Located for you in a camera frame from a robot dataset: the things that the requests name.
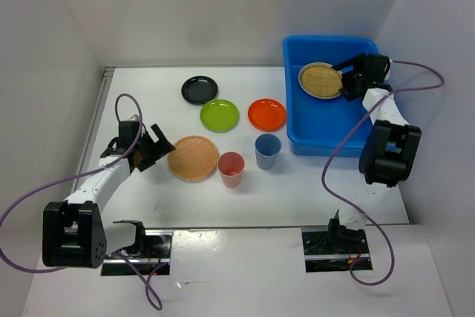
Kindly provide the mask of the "brown woven bamboo plate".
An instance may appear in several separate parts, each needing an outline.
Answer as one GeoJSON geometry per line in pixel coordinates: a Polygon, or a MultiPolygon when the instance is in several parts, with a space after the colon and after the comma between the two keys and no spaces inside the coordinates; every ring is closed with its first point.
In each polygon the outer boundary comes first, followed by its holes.
{"type": "Polygon", "coordinates": [[[184,181],[206,179],[217,166],[218,150],[206,137],[191,135],[179,139],[175,150],[168,155],[171,173],[184,181]]]}

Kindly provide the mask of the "green-rimmed bamboo woven plate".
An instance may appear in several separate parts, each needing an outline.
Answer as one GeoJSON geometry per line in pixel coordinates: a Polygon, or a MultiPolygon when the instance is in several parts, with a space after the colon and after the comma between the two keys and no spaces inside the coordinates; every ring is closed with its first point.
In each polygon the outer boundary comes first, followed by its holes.
{"type": "Polygon", "coordinates": [[[305,93],[316,99],[335,99],[341,95],[342,72],[326,62],[312,62],[302,67],[298,83],[305,93]]]}

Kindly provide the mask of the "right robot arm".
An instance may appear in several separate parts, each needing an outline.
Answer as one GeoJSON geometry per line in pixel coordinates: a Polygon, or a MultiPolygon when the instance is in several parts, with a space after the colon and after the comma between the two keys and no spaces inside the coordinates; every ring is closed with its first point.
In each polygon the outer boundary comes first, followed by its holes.
{"type": "Polygon", "coordinates": [[[362,238],[370,206],[408,179],[413,167],[422,131],[404,119],[395,103],[388,83],[390,65],[386,56],[360,53],[331,66],[341,75],[343,98],[361,103],[364,116],[350,133],[366,122],[372,124],[358,162],[364,182],[349,199],[350,208],[337,211],[329,221],[325,243],[333,252],[343,252],[362,238]]]}

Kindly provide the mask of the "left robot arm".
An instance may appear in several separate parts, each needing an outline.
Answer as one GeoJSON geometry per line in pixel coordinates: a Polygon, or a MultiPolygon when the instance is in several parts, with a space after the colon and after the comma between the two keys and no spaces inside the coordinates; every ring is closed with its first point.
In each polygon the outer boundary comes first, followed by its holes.
{"type": "Polygon", "coordinates": [[[157,124],[153,139],[137,120],[119,122],[118,135],[101,153],[97,173],[61,202],[43,211],[42,261],[47,267],[97,268],[105,259],[108,242],[102,211],[119,186],[135,170],[145,171],[173,152],[157,124]]]}

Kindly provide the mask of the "blue plastic bin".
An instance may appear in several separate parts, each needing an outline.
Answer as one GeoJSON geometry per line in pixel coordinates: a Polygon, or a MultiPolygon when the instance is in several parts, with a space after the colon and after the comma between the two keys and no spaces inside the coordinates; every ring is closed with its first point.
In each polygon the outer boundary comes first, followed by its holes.
{"type": "Polygon", "coordinates": [[[369,39],[341,36],[290,36],[284,40],[287,135],[293,154],[328,157],[367,113],[359,99],[316,99],[298,83],[303,66],[336,65],[360,53],[377,54],[369,39]]]}

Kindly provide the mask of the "green round plate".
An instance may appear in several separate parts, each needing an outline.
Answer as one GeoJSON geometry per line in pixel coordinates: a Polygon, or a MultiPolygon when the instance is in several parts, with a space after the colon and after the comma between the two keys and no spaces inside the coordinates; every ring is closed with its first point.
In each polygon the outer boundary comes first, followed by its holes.
{"type": "Polygon", "coordinates": [[[210,131],[226,132],[233,129],[240,119],[237,106],[227,99],[213,99],[200,111],[200,121],[210,131]]]}

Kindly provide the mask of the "black round plate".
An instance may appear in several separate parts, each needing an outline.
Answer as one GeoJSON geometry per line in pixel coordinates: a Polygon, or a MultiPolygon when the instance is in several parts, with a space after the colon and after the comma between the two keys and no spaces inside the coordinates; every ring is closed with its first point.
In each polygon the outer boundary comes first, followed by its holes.
{"type": "Polygon", "coordinates": [[[217,83],[208,76],[193,76],[181,88],[183,99],[192,105],[205,105],[218,93],[217,83]]]}

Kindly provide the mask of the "pink plastic cup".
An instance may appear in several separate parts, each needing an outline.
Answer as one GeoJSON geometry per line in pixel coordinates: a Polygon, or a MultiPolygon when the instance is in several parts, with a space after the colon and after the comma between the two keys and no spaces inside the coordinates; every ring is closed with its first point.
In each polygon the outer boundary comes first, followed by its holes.
{"type": "Polygon", "coordinates": [[[235,188],[242,181],[245,161],[237,152],[229,151],[220,156],[217,168],[223,184],[228,188],[235,188]]]}

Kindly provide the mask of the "orange round plate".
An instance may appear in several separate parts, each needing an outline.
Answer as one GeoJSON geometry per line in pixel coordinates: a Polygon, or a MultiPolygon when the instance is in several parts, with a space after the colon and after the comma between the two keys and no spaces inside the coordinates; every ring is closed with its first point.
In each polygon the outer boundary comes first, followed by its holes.
{"type": "Polygon", "coordinates": [[[276,99],[255,100],[248,108],[250,123],[261,131],[277,131],[286,123],[286,109],[276,99]]]}

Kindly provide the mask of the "blue plastic cup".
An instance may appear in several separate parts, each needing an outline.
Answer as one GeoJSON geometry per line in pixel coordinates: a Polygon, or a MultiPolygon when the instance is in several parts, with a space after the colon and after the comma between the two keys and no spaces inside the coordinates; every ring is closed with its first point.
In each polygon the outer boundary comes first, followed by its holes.
{"type": "Polygon", "coordinates": [[[281,152],[281,141],[273,134],[262,134],[255,140],[256,163],[260,169],[271,169],[281,152]]]}

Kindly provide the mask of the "aluminium table edge rail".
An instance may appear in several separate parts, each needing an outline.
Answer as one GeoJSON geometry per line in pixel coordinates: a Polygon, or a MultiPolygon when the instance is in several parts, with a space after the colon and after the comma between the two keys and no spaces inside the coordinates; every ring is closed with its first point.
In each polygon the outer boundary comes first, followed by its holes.
{"type": "Polygon", "coordinates": [[[79,163],[76,167],[76,172],[73,174],[74,176],[83,174],[87,170],[89,170],[94,143],[96,142],[99,124],[102,118],[102,113],[104,111],[105,104],[107,102],[107,97],[115,70],[115,66],[108,66],[103,69],[99,93],[96,98],[93,113],[88,126],[84,146],[79,156],[79,163]]]}

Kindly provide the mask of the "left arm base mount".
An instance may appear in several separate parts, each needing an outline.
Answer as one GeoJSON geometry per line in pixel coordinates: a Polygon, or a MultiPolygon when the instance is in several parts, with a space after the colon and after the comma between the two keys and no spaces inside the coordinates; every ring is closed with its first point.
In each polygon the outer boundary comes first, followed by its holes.
{"type": "MultiPolygon", "coordinates": [[[[171,230],[148,229],[137,242],[117,252],[125,256],[143,276],[170,275],[172,240],[171,230]]],[[[101,269],[101,276],[133,274],[132,268],[122,258],[110,255],[104,260],[101,269]]]]}

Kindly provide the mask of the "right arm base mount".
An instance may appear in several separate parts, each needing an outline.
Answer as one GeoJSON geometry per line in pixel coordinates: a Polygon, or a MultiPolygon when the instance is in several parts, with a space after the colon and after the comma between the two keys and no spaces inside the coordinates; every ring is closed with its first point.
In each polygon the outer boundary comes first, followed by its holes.
{"type": "Polygon", "coordinates": [[[357,243],[340,250],[330,247],[327,232],[321,229],[302,229],[301,238],[307,273],[348,271],[354,262],[354,271],[373,269],[366,235],[357,243]]]}

